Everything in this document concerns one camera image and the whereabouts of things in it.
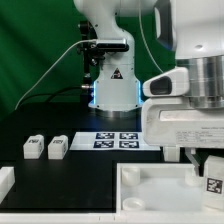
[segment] black panel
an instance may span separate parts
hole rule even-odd
[[[169,95],[172,92],[172,82],[167,76],[153,81],[150,85],[150,91],[153,95]]]
[[[170,0],[158,0],[155,8],[160,14],[161,34],[158,41],[167,49],[173,49],[172,11]]]

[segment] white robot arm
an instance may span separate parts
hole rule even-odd
[[[155,2],[141,0],[142,12],[151,12]],[[137,16],[139,0],[74,0],[74,3],[91,22],[100,43],[106,46],[114,40],[125,40],[129,46],[128,52],[105,54],[89,107],[109,117],[135,114],[142,106],[140,85],[134,74],[135,42],[131,34],[117,26],[115,16]]]
[[[168,154],[180,147],[223,149],[224,1],[159,0],[155,14],[157,37],[176,51],[177,67],[144,83],[145,141]]]

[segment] label sticker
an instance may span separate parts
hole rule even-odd
[[[114,139],[114,133],[97,133],[96,139]]]
[[[29,140],[29,143],[34,144],[34,143],[38,143],[39,140],[38,139],[31,139]]]
[[[120,141],[119,148],[139,149],[139,142],[137,142],[137,141]]]
[[[114,147],[114,141],[95,141],[94,149],[108,149]]]
[[[223,181],[216,180],[212,178],[207,179],[207,191],[215,193],[215,194],[222,194],[222,185]]]
[[[120,133],[120,139],[138,139],[138,133]]]
[[[63,143],[63,140],[54,140],[53,143],[54,144],[62,144]]]
[[[123,79],[120,70],[117,68],[112,75],[111,79]]]

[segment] white cable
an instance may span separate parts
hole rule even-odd
[[[146,39],[145,39],[145,34],[144,34],[144,31],[143,31],[143,27],[142,27],[142,13],[141,13],[141,0],[139,0],[139,26],[140,26],[140,30],[141,30],[141,35],[142,35],[142,40],[144,42],[144,45],[145,45],[145,48],[149,54],[149,57],[151,58],[152,62],[154,63],[154,65],[156,66],[156,68],[161,72],[163,73],[163,70],[159,67],[159,65],[156,63],[148,45],[147,45],[147,42],[146,42]]]
[[[72,50],[76,45],[78,44],[81,44],[81,43],[91,43],[91,42],[95,42],[96,40],[93,39],[93,40],[82,40],[82,41],[79,41],[75,44],[73,44],[71,47],[69,47],[64,54],[62,54],[62,56],[42,75],[42,77],[36,82],[36,84],[33,85],[33,87],[31,87],[21,98],[20,100],[18,101],[18,103],[16,104],[16,107],[15,107],[15,110],[18,109],[18,106],[20,104],[20,102],[30,93],[32,92],[36,87],[37,85],[50,73],[50,71],[64,58],[64,56],[70,51]]]

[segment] warning label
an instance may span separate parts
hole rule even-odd
[[[114,74],[111,76],[111,79],[123,79],[120,70],[117,68]]]

